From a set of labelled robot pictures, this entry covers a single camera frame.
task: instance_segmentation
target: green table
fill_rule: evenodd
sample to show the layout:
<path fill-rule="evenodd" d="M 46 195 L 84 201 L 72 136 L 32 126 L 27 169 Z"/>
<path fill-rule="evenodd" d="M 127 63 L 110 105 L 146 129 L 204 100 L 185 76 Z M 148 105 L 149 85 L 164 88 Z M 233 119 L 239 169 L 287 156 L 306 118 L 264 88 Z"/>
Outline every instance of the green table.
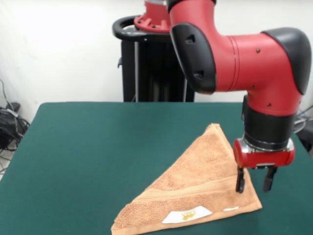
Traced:
<path fill-rule="evenodd" d="M 109 235 L 118 212 L 164 172 L 211 122 L 242 136 L 241 104 L 49 103 L 40 107 L 0 182 L 1 235 Z M 262 192 L 264 208 L 154 235 L 312 234 L 313 165 L 296 159 Z"/>

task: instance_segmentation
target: white wall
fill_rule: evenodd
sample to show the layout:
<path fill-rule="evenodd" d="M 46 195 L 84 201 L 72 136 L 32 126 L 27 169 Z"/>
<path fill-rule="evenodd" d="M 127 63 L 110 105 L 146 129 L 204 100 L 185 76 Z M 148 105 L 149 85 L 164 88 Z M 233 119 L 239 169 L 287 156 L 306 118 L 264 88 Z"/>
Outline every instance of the white wall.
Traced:
<path fill-rule="evenodd" d="M 0 77 L 11 101 L 32 120 L 48 101 L 122 101 L 120 41 L 112 24 L 144 12 L 144 0 L 0 0 Z M 313 1 L 218 0 L 222 34 L 294 26 L 313 42 Z M 313 82 L 302 107 L 313 103 Z M 244 93 L 197 95 L 242 101 Z"/>

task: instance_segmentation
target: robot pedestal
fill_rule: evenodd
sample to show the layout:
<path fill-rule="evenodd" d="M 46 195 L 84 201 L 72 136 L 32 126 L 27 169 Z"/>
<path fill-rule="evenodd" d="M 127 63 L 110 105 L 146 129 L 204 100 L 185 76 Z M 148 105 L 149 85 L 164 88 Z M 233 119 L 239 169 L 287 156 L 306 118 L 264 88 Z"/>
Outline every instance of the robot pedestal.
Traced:
<path fill-rule="evenodd" d="M 124 102 L 193 102 L 195 92 L 180 68 L 170 34 L 139 29 L 134 24 L 137 18 L 125 17 L 113 24 L 113 34 L 122 40 L 118 65 Z"/>

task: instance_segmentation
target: red robot arm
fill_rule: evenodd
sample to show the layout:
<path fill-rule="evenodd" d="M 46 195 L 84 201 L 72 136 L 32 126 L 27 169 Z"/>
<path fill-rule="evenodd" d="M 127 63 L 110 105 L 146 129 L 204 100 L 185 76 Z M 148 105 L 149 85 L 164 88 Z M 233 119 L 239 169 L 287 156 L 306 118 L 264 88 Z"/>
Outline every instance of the red robot arm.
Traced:
<path fill-rule="evenodd" d="M 234 144 L 236 190 L 243 168 L 270 168 L 269 191 L 278 166 L 294 158 L 290 140 L 311 72 L 311 46 L 296 28 L 224 36 L 214 24 L 215 0 L 167 0 L 171 37 L 186 79 L 199 93 L 247 91 L 245 133 Z"/>

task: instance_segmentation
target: orange towel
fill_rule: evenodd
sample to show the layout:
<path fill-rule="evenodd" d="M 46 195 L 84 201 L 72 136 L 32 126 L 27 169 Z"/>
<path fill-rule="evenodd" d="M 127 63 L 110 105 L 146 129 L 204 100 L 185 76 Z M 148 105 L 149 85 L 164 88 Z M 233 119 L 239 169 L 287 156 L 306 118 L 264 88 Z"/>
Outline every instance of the orange towel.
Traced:
<path fill-rule="evenodd" d="M 262 208 L 245 170 L 235 192 L 237 165 L 218 124 L 211 124 L 177 161 L 119 213 L 112 235 L 138 235 L 252 212 Z"/>

